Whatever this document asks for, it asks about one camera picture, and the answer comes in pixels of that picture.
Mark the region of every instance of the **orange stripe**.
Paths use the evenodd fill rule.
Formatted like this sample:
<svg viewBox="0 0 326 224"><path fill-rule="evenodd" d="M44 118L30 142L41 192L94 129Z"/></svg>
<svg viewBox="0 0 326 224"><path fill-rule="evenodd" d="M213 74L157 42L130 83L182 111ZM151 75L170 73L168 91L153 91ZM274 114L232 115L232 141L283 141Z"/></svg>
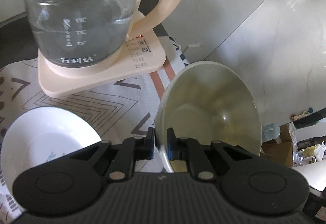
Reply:
<svg viewBox="0 0 326 224"><path fill-rule="evenodd" d="M163 64L163 68L164 68L164 70L166 72L166 75L169 78L169 80L172 81L172 79L175 77L175 73L174 73L174 71L172 69L172 66L171 66L171 64L170 64L170 62L169 62L169 60L167 58L166 58L166 60L165 60L165 62Z"/></svg>
<svg viewBox="0 0 326 224"><path fill-rule="evenodd" d="M163 93L164 93L164 86L163 86L163 83L162 83L162 81L160 79L160 76L157 73L157 71L151 72L149 75L152 78L152 81L154 83L154 86L155 86L155 89L157 91L157 94L158 94L158 96L159 96L159 98L161 100L161 98L163 96Z"/></svg>

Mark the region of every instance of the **tablecloth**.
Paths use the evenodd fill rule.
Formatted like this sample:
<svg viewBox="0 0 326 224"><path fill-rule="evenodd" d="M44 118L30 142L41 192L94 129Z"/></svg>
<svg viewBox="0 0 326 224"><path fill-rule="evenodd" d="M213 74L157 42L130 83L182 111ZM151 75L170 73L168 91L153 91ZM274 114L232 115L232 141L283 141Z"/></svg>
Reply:
<svg viewBox="0 0 326 224"><path fill-rule="evenodd" d="M44 94L37 79L37 58L15 62L0 70L0 136L22 113L40 106L67 109L88 122L113 144L128 137L146 135L154 126L160 99L175 74L188 65L173 38L159 37L167 59L153 73L95 87L64 98ZM138 161L136 171L161 172L163 164L157 151L151 161ZM10 223L21 214L9 193L0 170L0 223Z"/></svg>

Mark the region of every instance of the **cardboard box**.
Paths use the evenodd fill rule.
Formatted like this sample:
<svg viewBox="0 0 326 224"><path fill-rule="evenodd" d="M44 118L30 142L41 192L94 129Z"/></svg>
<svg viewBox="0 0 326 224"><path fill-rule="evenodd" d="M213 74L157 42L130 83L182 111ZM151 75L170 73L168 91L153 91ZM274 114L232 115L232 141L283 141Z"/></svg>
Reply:
<svg viewBox="0 0 326 224"><path fill-rule="evenodd" d="M281 134L276 140L273 139L262 144L261 148L265 155L261 155L261 157L283 164L287 167L292 167L293 145L291 135L286 125L282 125L280 128Z"/></svg>

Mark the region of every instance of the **glass kettle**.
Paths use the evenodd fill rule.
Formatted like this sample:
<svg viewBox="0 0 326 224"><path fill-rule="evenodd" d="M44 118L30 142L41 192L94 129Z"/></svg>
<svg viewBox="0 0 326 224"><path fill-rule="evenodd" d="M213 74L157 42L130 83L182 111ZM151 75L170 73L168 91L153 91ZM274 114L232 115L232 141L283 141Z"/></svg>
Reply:
<svg viewBox="0 0 326 224"><path fill-rule="evenodd" d="M133 14L140 0L25 0L25 5L39 50L47 61L80 68L119 52L126 39L154 28L179 2L160 0L135 23Z"/></svg>

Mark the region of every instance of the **beige bowl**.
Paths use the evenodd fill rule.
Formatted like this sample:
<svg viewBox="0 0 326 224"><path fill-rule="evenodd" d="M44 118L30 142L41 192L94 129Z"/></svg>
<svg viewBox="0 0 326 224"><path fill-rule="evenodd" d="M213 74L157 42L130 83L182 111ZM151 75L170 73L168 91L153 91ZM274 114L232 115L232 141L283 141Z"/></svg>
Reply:
<svg viewBox="0 0 326 224"><path fill-rule="evenodd" d="M159 152L167 171L167 129L209 145L221 140L260 154L261 123L254 98L242 79L212 61L193 63L180 71L165 91L155 117Z"/></svg>

